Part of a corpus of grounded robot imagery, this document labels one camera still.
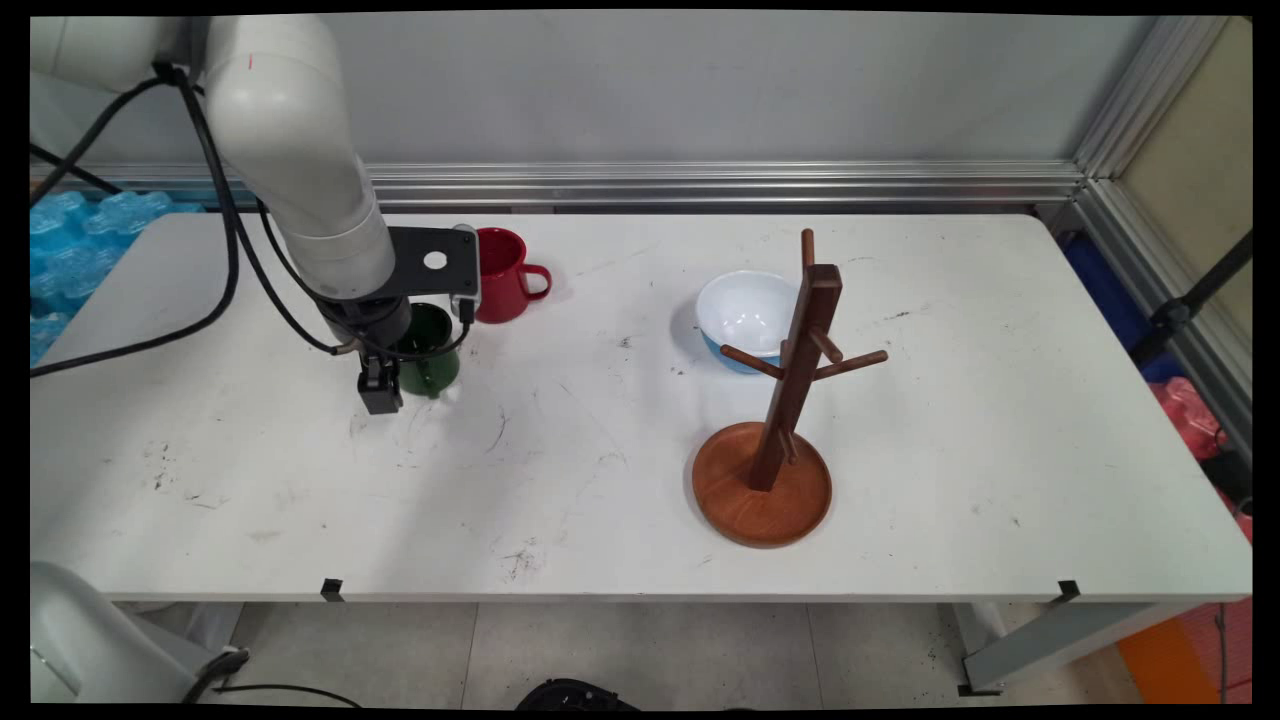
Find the red enamel mug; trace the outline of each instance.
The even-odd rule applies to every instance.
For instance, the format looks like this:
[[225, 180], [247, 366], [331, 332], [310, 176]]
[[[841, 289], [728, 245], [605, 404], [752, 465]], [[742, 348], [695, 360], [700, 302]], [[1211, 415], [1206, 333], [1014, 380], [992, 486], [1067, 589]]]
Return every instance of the red enamel mug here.
[[[476, 233], [480, 236], [480, 307], [476, 320], [506, 323], [518, 318], [531, 300], [547, 297], [552, 290], [552, 273], [541, 265], [525, 263], [529, 249], [518, 234], [502, 228], [480, 228]], [[529, 292], [526, 275], [530, 274], [545, 278], [547, 287]]]

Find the white table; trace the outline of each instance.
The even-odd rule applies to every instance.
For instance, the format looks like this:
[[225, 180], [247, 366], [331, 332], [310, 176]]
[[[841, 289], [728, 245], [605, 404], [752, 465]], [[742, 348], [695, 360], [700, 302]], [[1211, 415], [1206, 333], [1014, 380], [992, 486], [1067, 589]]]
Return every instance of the white table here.
[[[1252, 592], [1249, 544], [1032, 218], [388, 219], [513, 229], [554, 288], [475, 325], [442, 400], [370, 416], [356, 360], [298, 340], [242, 259], [211, 328], [31, 382], [32, 559], [114, 600], [319, 601], [340, 579], [347, 601], [972, 603], [1075, 582], [1062, 612], [978, 643], [975, 688]], [[797, 430], [831, 511], [751, 550], [703, 520], [689, 474], [713, 432], [763, 419], [773, 380], [709, 355], [694, 299], [737, 268], [797, 281], [804, 227], [845, 282], [831, 337], [890, 360], [814, 387]], [[46, 361], [188, 324], [224, 272], [218, 217], [157, 220]]]

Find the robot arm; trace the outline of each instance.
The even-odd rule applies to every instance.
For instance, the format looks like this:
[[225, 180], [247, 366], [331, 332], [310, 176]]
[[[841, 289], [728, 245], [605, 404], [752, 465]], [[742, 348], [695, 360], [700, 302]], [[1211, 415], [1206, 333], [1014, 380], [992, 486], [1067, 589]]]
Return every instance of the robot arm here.
[[[370, 413], [401, 406], [403, 355], [390, 348], [408, 329], [410, 296], [448, 293], [463, 328], [472, 322], [475, 229], [387, 227], [351, 142], [337, 45], [315, 15], [33, 18], [31, 38], [33, 70], [81, 85], [127, 90], [157, 60], [204, 72], [219, 154], [270, 206], [334, 334], [364, 340], [357, 388]], [[444, 268], [424, 266], [431, 252]]]
[[396, 258], [351, 145], [338, 49], [319, 18], [31, 19], [31, 69], [77, 85], [123, 92], [170, 59], [195, 65], [192, 77], [204, 70], [218, 151], [271, 209], [311, 290], [348, 300], [381, 287]]
[[334, 300], [380, 288], [396, 255], [351, 145], [329, 28], [314, 15], [214, 18], [205, 77], [218, 151], [271, 209], [298, 274]]

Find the blue and white bowl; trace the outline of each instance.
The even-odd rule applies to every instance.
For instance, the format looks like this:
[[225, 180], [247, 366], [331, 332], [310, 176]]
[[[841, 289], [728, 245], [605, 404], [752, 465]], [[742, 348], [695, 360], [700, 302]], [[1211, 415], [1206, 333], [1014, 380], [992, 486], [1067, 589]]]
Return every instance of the blue and white bowl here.
[[755, 370], [721, 355], [721, 345], [778, 365], [799, 288], [773, 273], [735, 270], [707, 283], [695, 311], [703, 340], [717, 360], [739, 373]]

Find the round wooden base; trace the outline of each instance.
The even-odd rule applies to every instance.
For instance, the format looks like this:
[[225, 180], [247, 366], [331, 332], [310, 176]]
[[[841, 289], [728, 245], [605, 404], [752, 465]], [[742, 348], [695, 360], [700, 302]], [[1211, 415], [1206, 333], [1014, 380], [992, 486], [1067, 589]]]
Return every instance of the round wooden base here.
[[782, 464], [769, 492], [746, 487], [764, 423], [739, 423], [713, 434], [694, 459], [698, 507], [727, 538], [751, 547], [778, 547], [809, 534], [831, 506], [831, 473], [822, 456], [794, 434], [795, 465]]

